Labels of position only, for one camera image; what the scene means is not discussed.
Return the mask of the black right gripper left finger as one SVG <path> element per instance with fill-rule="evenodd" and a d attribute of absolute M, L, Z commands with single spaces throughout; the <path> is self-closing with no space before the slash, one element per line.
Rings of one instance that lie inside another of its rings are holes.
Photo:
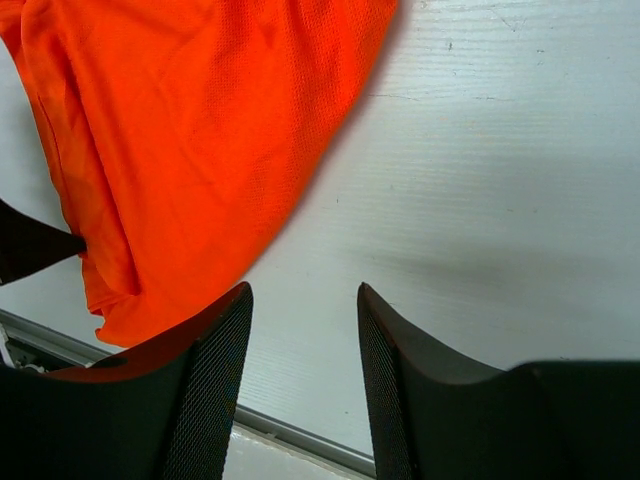
<path fill-rule="evenodd" d="M 241 283 L 89 367 L 1 370 L 5 479 L 219 479 L 252 323 Z"/>

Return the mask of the orange shorts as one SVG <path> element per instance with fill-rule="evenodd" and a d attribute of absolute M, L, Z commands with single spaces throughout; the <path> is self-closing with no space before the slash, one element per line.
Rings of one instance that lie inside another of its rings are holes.
<path fill-rule="evenodd" d="M 97 338 L 199 313 L 286 224 L 361 94 L 393 1 L 5 1 Z"/>

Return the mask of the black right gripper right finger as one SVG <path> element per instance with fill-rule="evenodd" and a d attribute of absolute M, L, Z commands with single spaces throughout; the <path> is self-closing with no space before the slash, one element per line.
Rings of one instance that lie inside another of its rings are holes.
<path fill-rule="evenodd" d="M 358 331 L 380 479 L 635 479 L 639 365 L 500 370 L 421 330 L 370 285 Z"/>

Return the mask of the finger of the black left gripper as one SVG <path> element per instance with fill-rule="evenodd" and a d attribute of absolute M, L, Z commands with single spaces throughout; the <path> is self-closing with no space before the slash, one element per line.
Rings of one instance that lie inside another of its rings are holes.
<path fill-rule="evenodd" d="M 83 238 L 29 217 L 1 201 L 1 285 L 85 252 Z"/>

